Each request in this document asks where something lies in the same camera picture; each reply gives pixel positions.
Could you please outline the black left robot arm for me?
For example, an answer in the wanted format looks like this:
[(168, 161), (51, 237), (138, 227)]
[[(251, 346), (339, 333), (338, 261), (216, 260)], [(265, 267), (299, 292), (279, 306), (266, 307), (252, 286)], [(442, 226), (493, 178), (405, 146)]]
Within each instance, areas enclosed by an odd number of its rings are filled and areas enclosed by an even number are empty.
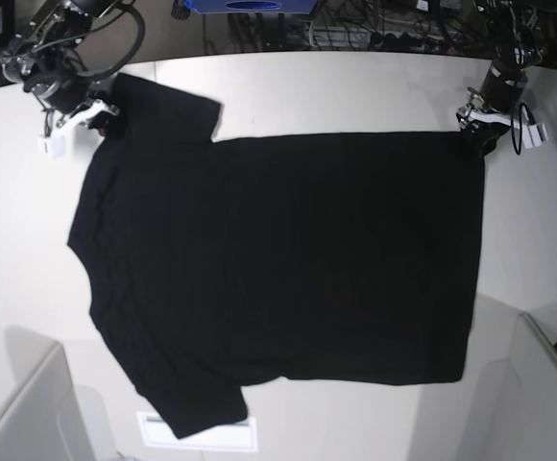
[(537, 9), (518, 1), (476, 1), (485, 20), (488, 48), (494, 53), (483, 84), (469, 90), (468, 103), (456, 113), (461, 130), (490, 124), (492, 115), (509, 118), (527, 84), (526, 69), (539, 64)]

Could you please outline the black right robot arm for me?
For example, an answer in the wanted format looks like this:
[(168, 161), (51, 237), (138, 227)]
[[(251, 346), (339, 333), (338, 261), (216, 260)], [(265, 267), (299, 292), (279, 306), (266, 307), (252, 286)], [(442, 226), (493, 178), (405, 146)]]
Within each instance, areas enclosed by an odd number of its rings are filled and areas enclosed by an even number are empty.
[[(125, 15), (133, 20), (135, 36), (123, 58), (96, 71), (74, 62), (73, 52), (85, 39)], [(110, 100), (111, 80), (138, 52), (145, 32), (133, 1), (46, 1), (0, 51), (2, 74), (23, 85), (42, 106), (44, 139), (63, 136), (79, 125), (102, 133), (120, 113)]]

